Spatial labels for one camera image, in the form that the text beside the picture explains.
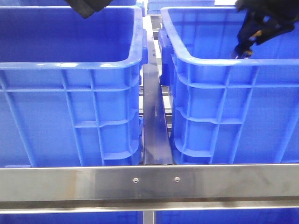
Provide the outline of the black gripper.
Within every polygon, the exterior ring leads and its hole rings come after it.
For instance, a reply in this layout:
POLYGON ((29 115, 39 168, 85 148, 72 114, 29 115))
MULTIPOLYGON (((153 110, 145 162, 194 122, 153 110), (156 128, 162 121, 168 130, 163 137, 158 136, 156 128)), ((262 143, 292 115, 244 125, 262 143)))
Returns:
POLYGON ((112 0, 65 0, 82 18, 87 19, 107 7, 112 0))
POLYGON ((245 10, 246 16, 237 35, 238 44, 232 59, 248 59, 251 46, 263 44, 279 35, 292 32, 299 21, 297 0, 237 0, 238 12, 245 10))

